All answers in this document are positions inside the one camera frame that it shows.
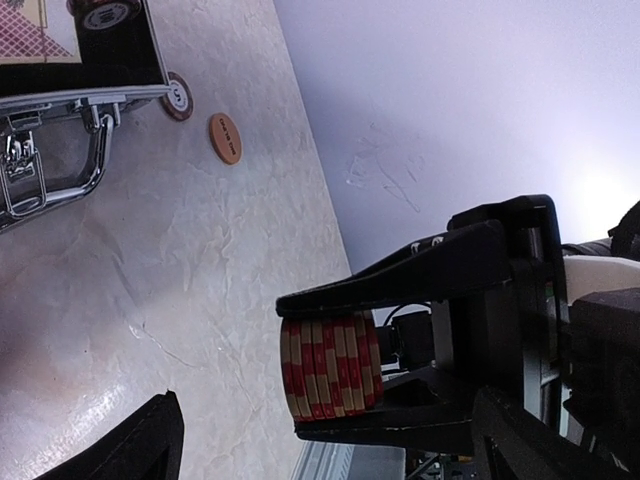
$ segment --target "poker chip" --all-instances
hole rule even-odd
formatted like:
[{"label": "poker chip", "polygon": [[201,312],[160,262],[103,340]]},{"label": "poker chip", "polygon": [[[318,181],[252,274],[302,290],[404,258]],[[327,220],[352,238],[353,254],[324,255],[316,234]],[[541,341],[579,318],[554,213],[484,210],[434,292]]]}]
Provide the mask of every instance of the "poker chip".
[{"label": "poker chip", "polygon": [[67,0],[67,10],[85,30],[102,31],[133,20],[141,0]]},{"label": "poker chip", "polygon": [[365,313],[365,328],[367,329],[367,340],[369,343],[369,355],[371,356],[371,375],[373,376],[373,391],[376,400],[384,398],[384,386],[382,383],[382,360],[380,357],[380,346],[378,345],[378,335],[373,317]]},{"label": "poker chip", "polygon": [[347,357],[347,344],[344,335],[342,320],[333,320],[333,336],[336,342],[336,363],[338,364],[338,382],[342,394],[342,405],[346,415],[355,413],[353,394],[351,392],[351,380],[349,375],[349,358]]},{"label": "poker chip", "polygon": [[302,417],[298,402],[296,401],[296,393],[293,388],[293,372],[291,370],[291,334],[289,332],[289,322],[282,321],[282,329],[280,331],[280,358],[282,364],[282,383],[284,384],[284,393],[287,399],[287,406],[293,416],[294,421],[299,422]]},{"label": "poker chip", "polygon": [[289,327],[291,345],[291,374],[293,377],[293,390],[296,394],[296,403],[300,410],[300,419],[304,422],[313,421],[307,388],[305,386],[304,370],[302,367],[302,341],[300,322],[291,322]]},{"label": "poker chip", "polygon": [[351,382],[351,394],[356,414],[365,410],[364,394],[362,392],[362,374],[360,372],[360,356],[358,354],[358,338],[356,336],[355,318],[347,317],[344,322],[344,339],[347,346],[347,358],[349,361],[349,381]]},{"label": "poker chip", "polygon": [[345,416],[342,403],[342,391],[338,380],[338,362],[336,360],[336,341],[333,333],[333,323],[331,320],[322,322],[322,333],[324,337],[325,359],[327,362],[327,377],[329,380],[329,391],[331,393],[331,403],[336,417]]},{"label": "poker chip", "polygon": [[224,113],[216,113],[209,121],[211,144],[220,159],[235,165],[242,158],[242,140],[233,120]]},{"label": "poker chip", "polygon": [[189,120],[193,115],[193,96],[189,85],[175,72],[169,72],[169,93],[160,99],[162,108],[176,122]]},{"label": "poker chip", "polygon": [[324,419],[324,410],[320,403],[318,385],[316,383],[316,372],[313,362],[313,340],[311,335],[311,322],[302,322],[302,333],[300,336],[302,345],[302,371],[304,372],[305,387],[307,387],[307,398],[311,407],[311,414],[316,420]]},{"label": "poker chip", "polygon": [[355,317],[356,340],[358,342],[358,356],[360,359],[360,375],[362,377],[362,394],[366,408],[373,408],[376,404],[376,396],[373,391],[373,374],[371,372],[371,355],[369,354],[369,341],[365,327],[364,315],[358,313]]},{"label": "poker chip", "polygon": [[320,396],[324,417],[335,418],[336,412],[333,408],[331,391],[329,389],[329,374],[327,372],[327,356],[324,345],[322,321],[313,322],[311,325],[311,335],[313,337],[313,360],[316,371],[316,385],[318,386],[318,395]]}]

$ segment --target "metal latch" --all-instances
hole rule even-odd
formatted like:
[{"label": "metal latch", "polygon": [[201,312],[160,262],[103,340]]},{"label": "metal latch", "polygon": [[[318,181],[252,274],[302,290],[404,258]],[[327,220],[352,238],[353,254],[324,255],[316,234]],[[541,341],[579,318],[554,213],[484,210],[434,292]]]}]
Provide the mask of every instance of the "metal latch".
[{"label": "metal latch", "polygon": [[[38,195],[30,196],[26,201],[16,200],[12,195],[12,187],[31,178],[37,181]],[[15,131],[4,137],[4,148],[0,153],[0,185],[7,213],[14,219],[29,216],[46,205],[47,191],[42,160],[31,130]]]}]

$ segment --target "wire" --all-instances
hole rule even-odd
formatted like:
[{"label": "wire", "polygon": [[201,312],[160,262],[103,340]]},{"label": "wire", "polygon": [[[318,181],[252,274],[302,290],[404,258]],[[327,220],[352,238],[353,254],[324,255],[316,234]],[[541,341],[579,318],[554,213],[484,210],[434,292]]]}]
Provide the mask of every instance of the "wire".
[{"label": "wire", "polygon": [[406,308],[406,307],[410,307],[411,305],[419,305],[419,306],[423,306],[426,307],[427,310],[429,311],[429,313],[431,313],[431,305],[428,303],[422,303],[422,302],[418,302],[418,303],[405,303],[404,305],[399,305],[396,308],[394,308],[393,310],[391,310],[391,313],[389,315],[387,315],[387,318],[385,319],[384,323],[382,324],[383,327],[386,327],[389,322],[391,321],[391,319],[393,318],[393,316],[398,313],[400,310]]}]

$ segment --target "white wall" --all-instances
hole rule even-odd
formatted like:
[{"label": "white wall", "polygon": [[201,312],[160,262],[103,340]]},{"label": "white wall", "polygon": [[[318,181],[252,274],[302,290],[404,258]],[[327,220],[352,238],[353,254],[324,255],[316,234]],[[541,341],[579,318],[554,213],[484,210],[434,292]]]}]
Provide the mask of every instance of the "white wall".
[{"label": "white wall", "polygon": [[275,0],[353,270],[548,193],[564,241],[640,197],[640,2]]}]

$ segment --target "white marbled surface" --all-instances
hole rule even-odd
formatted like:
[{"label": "white marbled surface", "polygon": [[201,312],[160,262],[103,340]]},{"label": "white marbled surface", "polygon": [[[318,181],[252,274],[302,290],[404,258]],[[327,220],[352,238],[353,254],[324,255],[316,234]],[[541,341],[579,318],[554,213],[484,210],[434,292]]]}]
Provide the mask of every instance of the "white marbled surface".
[{"label": "white marbled surface", "polygon": [[[0,236],[0,479],[32,479],[156,393],[186,423],[181,478],[286,479],[301,442],[279,370],[282,294],[348,274],[271,0],[153,2],[170,70],[196,101],[124,117],[88,199]],[[227,112],[244,157],[223,165]],[[50,172],[79,123],[38,138]]]}]

